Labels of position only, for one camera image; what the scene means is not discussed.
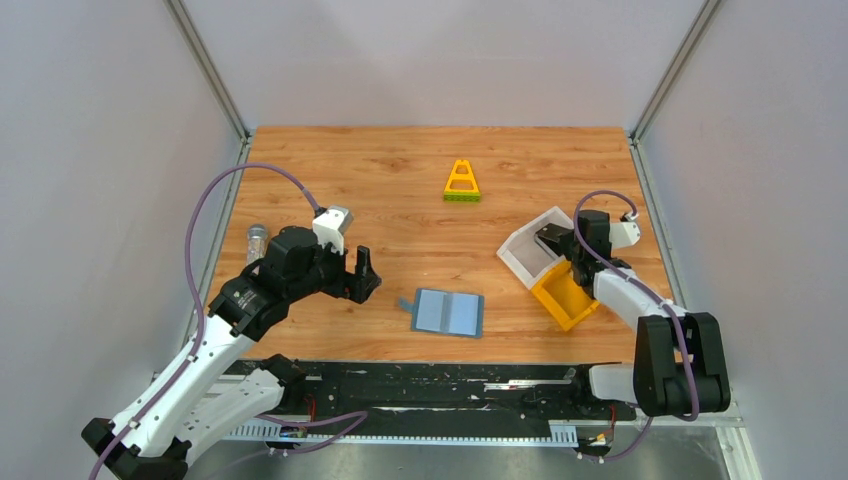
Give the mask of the blue card holder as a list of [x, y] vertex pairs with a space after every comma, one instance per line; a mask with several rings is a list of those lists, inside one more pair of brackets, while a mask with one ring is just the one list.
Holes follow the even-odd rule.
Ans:
[[419, 288], [412, 300], [397, 305], [410, 315], [412, 331], [481, 338], [485, 299], [482, 295]]

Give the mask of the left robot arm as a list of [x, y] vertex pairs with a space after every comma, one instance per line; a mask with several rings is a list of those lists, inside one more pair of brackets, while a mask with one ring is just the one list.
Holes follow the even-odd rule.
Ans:
[[108, 468], [119, 479], [182, 479], [215, 443], [248, 419], [295, 399], [305, 374], [276, 354], [230, 391], [203, 396], [290, 307], [323, 293], [362, 304], [381, 284], [369, 248], [358, 246], [353, 271], [346, 249], [312, 229], [283, 228], [265, 255], [226, 282], [198, 328], [160, 376], [111, 419], [94, 418], [81, 436], [98, 458], [90, 473]]

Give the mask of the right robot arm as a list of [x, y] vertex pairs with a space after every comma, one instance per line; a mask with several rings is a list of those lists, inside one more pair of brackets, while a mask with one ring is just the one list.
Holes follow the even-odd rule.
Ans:
[[615, 257], [615, 250], [640, 238], [635, 214], [614, 222], [598, 210], [577, 212], [571, 227], [547, 223], [534, 233], [539, 246], [569, 262], [578, 292], [615, 313], [636, 334], [631, 387], [612, 384], [623, 374], [620, 367], [596, 366], [589, 371], [591, 392], [632, 402], [649, 417], [693, 421], [703, 413], [724, 412], [731, 389], [718, 320], [662, 297]]

